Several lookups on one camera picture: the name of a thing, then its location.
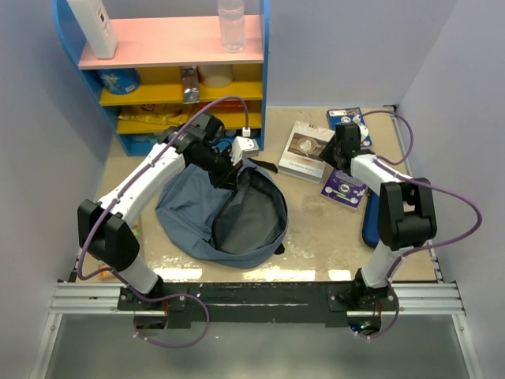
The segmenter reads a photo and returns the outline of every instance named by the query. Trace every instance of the pink shelf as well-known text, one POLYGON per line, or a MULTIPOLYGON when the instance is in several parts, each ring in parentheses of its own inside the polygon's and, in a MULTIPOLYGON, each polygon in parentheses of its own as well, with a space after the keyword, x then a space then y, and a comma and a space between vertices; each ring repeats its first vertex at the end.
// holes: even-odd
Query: pink shelf
POLYGON ((219 19, 210 17, 112 20, 118 49, 112 59, 98 59, 88 43, 81 69, 182 66, 213 63, 262 63, 260 16, 245 16, 245 49, 227 53, 221 46, 219 19))

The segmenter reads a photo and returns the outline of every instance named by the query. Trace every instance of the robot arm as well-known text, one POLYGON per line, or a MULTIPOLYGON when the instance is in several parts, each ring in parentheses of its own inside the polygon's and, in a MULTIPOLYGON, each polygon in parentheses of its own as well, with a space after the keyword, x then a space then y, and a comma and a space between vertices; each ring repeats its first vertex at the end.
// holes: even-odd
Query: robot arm
POLYGON ((95 233, 88 252, 112 267, 139 292, 157 297, 157 287, 163 282, 140 258, 140 245, 131 226, 158 191, 191 163, 209 173, 214 187, 234 190, 242 159, 257 156, 259 147, 254 140, 236 137, 230 147, 219 151, 213 141, 222 128, 221 121, 209 114, 202 114, 181 136, 178 136, 180 127, 169 128, 144 161, 118 187, 96 203, 86 200, 80 205, 77 211, 80 247, 104 209, 114 204, 95 233), (153 164, 153 158, 172 138, 177 138, 173 147, 153 164), (136 178, 146 166, 150 166, 149 169, 119 199, 118 193, 126 183, 136 178))
MULTIPOLYGON (((351 292, 343 299, 355 308, 372 305, 385 297, 387 281, 394 273, 390 272, 394 262, 407 250, 424 245, 436 234, 432 191, 404 182, 396 175, 397 171, 388 172, 376 165, 375 154, 371 150, 361 150, 363 128, 359 123, 359 119, 354 119, 351 123, 339 124, 335 139, 320 154, 325 162, 361 180, 380 195, 380 242, 370 261, 358 270, 351 292)), ((429 183, 425 178, 416 181, 429 183)))

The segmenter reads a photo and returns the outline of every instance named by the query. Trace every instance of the beige floor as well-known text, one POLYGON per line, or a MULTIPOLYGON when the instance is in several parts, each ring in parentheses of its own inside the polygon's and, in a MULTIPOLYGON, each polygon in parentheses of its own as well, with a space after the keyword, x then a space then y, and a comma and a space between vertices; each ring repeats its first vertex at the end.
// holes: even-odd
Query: beige floor
MULTIPOLYGON (((296 120, 327 127, 326 109, 269 108, 266 148, 259 159, 272 163, 279 161, 296 120)), ((372 149, 390 159, 400 159, 398 140, 389 116, 374 114, 367 117, 366 123, 373 141, 372 149)), ((125 156, 114 140, 99 195, 111 191, 141 160, 141 157, 125 156)), ((273 256, 256 269, 240 270, 197 261, 172 245, 155 215, 159 195, 150 201, 140 218, 144 259, 166 281, 349 280, 372 256, 373 250, 361 240, 366 201, 361 202, 358 210, 351 210, 320 195, 330 173, 331 168, 327 167, 320 184, 285 174, 272 174, 289 207, 290 224, 284 241, 286 252, 273 256)), ((96 261, 87 256, 84 270, 90 272, 96 267, 96 261)), ((395 279, 434 280, 428 253, 409 257, 395 279)))

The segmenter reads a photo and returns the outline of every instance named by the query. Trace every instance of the blue bag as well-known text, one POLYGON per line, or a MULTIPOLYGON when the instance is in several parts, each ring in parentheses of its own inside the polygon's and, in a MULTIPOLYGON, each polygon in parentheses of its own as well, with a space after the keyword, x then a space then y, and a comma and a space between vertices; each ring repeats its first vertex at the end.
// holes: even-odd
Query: blue bag
POLYGON ((208 173, 189 165, 163 188, 156 215, 179 249, 196 259, 254 268, 278 251, 287 205, 270 176, 245 160, 238 189, 215 189, 208 173))

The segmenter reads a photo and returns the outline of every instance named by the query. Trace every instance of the gray wall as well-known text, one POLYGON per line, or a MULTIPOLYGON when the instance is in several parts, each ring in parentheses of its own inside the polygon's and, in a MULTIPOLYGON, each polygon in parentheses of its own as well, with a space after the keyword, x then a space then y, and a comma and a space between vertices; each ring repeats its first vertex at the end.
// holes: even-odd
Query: gray wall
MULTIPOLYGON (((439 251, 447 280, 456 279, 488 379, 503 378, 503 105, 505 2, 459 0, 404 100, 415 133, 414 174, 472 197, 482 228, 439 251)), ((465 205, 437 197, 438 238, 475 220, 465 205)))
POLYGON ((110 133, 58 44, 51 2, 0 12, 0 377, 28 377, 58 278, 77 253, 110 133))
MULTIPOLYGON (((456 0, 271 0, 268 104, 396 104, 456 0)), ((112 18, 217 14, 217 0, 104 0, 112 18)), ((259 0, 245 0, 257 13, 259 0)))

